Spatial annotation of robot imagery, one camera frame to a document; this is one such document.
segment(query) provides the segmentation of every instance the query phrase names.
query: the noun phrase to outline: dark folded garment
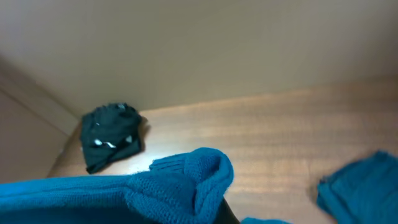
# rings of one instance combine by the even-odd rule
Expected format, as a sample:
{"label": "dark folded garment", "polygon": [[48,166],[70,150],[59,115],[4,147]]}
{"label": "dark folded garment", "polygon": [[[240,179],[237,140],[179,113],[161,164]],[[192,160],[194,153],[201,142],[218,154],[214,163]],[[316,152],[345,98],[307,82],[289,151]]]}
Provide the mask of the dark folded garment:
{"label": "dark folded garment", "polygon": [[141,151],[138,134],[141,119],[125,103],[102,106],[84,115],[80,141],[89,174]]}
{"label": "dark folded garment", "polygon": [[398,223],[398,160],[379,151],[318,185],[317,204],[338,223]]}

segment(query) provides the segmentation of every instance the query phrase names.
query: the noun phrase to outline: blue sweater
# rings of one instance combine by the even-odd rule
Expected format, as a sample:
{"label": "blue sweater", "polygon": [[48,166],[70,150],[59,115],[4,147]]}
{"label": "blue sweater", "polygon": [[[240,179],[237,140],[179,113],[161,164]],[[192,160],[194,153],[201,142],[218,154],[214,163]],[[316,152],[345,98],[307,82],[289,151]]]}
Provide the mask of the blue sweater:
{"label": "blue sweater", "polygon": [[200,148],[134,175],[3,184],[0,223],[213,223],[232,180],[227,156]]}

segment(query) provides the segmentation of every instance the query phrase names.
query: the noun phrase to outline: blue knit fabric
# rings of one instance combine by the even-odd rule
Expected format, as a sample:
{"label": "blue knit fabric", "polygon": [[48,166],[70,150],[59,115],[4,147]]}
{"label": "blue knit fabric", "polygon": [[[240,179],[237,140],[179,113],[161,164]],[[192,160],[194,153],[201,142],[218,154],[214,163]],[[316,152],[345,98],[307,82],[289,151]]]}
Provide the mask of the blue knit fabric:
{"label": "blue knit fabric", "polygon": [[0,223],[132,223],[142,215],[144,221],[209,224],[232,180],[227,156],[200,148],[156,160],[150,171],[134,175],[3,184]]}
{"label": "blue knit fabric", "polygon": [[398,159],[379,151],[318,185],[317,204],[338,223],[398,223]]}
{"label": "blue knit fabric", "polygon": [[257,218],[245,218],[241,224],[289,224],[282,220],[260,220]]}

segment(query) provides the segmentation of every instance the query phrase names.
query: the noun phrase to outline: black cloth item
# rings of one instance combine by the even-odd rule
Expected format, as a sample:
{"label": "black cloth item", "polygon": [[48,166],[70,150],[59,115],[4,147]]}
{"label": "black cloth item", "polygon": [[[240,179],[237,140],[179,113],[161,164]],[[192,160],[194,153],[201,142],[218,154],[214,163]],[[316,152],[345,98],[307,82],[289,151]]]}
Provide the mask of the black cloth item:
{"label": "black cloth item", "polygon": [[137,154],[141,150],[141,120],[125,103],[112,103],[84,115],[80,141],[87,172],[94,174],[114,161]]}

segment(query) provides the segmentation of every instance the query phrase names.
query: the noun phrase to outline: black fabric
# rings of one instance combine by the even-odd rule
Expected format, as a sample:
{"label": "black fabric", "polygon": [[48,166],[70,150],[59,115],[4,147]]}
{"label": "black fabric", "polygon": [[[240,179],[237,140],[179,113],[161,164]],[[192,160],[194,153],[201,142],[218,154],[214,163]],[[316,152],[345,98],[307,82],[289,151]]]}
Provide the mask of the black fabric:
{"label": "black fabric", "polygon": [[220,207],[217,211],[217,218],[213,222],[213,224],[239,224],[239,220],[235,217],[234,213],[232,212],[231,208],[229,207],[226,200],[223,199]]}
{"label": "black fabric", "polygon": [[87,172],[94,174],[114,161],[137,154],[141,150],[141,120],[125,103],[102,106],[84,115],[80,141]]}

